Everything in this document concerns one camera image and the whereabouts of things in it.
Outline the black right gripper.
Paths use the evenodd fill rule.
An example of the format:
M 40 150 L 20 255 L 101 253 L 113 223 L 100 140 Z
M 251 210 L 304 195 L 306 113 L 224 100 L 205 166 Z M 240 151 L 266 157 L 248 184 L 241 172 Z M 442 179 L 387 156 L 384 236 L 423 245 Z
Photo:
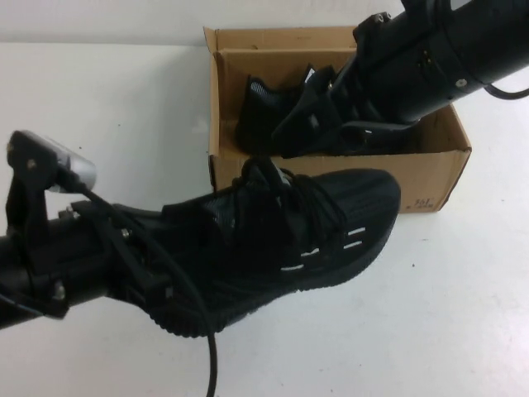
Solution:
M 432 23 L 413 18 L 359 24 L 355 55 L 331 88 L 336 106 L 328 80 L 302 81 L 280 93 L 271 136 L 284 136 L 284 157 L 400 152 L 413 123 L 450 104 L 450 87 L 428 38 L 435 33 Z M 341 124 L 336 108 L 345 120 L 359 121 Z

